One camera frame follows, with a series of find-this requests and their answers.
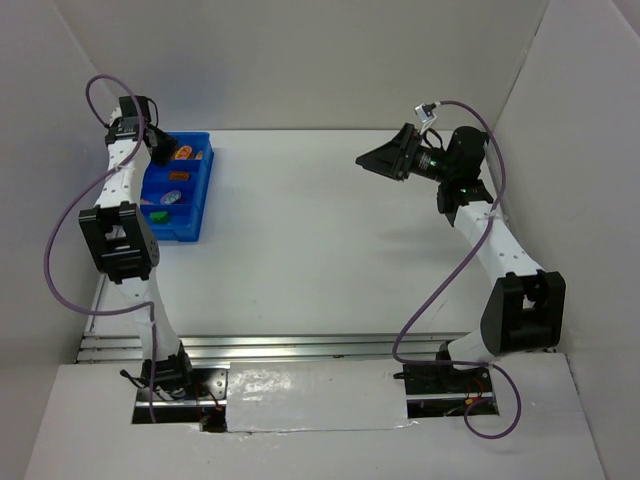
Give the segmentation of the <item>yellow oval printed lego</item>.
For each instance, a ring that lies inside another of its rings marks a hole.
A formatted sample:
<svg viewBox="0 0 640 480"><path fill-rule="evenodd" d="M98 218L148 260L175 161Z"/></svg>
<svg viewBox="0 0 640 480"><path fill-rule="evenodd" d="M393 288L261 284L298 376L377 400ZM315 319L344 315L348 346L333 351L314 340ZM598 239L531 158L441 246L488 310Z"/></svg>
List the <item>yellow oval printed lego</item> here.
<svg viewBox="0 0 640 480"><path fill-rule="evenodd" d="M195 154L193 153L193 148L189 145L184 145L178 148L174 154L175 160L189 160L194 158Z"/></svg>

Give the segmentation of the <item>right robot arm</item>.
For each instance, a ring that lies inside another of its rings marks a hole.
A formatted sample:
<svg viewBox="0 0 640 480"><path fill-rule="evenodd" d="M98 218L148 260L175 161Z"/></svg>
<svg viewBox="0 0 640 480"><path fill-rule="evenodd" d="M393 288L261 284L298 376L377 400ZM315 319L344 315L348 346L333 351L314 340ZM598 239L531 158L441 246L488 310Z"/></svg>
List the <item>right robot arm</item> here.
<svg viewBox="0 0 640 480"><path fill-rule="evenodd" d="M516 240L480 178L491 137L475 127L454 130L447 146L424 142L404 124L387 143L358 156L356 165L404 181L418 175L437 183L437 209L471 245L492 291L478 327L441 346L430 367L437 372L485 368L512 353L546 350L561 337L566 282L547 271Z"/></svg>

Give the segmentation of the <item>brown orange lego brick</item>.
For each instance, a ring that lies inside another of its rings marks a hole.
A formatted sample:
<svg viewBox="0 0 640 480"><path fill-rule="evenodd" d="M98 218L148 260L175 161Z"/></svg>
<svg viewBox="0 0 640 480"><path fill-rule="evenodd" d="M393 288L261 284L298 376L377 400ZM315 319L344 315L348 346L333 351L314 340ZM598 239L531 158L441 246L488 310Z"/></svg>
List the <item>brown orange lego brick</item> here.
<svg viewBox="0 0 640 480"><path fill-rule="evenodd" d="M188 181L191 174L186 171L171 171L168 175L169 181Z"/></svg>

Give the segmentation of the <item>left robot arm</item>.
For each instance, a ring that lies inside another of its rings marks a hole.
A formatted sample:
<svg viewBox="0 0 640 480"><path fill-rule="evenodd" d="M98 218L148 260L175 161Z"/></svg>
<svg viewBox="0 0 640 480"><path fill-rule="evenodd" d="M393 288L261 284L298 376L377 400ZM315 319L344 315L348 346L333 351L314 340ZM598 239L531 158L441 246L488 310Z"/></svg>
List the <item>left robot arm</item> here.
<svg viewBox="0 0 640 480"><path fill-rule="evenodd" d="M157 106L145 96L121 97L107 124L108 171L94 206L78 221L91 257L120 293L141 342L142 369L130 381L151 399L183 400L193 369L172 328L155 269L159 244L140 206L144 174L166 165L177 140L157 127Z"/></svg>

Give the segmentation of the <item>green lego block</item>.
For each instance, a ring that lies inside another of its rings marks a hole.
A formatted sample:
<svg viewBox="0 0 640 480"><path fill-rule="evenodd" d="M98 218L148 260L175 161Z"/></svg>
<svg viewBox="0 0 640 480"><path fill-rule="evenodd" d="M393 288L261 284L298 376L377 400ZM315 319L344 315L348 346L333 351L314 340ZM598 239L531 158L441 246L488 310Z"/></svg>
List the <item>green lego block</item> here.
<svg viewBox="0 0 640 480"><path fill-rule="evenodd" d="M170 221L170 213L168 211L151 212L149 218L153 224L167 224Z"/></svg>

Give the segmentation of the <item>purple oval lego piece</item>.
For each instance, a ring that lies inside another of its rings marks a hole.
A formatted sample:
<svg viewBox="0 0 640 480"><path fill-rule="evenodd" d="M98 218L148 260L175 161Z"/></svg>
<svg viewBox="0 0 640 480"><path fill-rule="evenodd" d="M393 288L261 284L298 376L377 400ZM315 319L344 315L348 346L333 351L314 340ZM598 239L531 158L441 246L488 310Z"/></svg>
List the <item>purple oval lego piece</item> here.
<svg viewBox="0 0 640 480"><path fill-rule="evenodd" d="M179 190L171 190L161 196L159 203L161 205L173 205L182 199L182 193Z"/></svg>

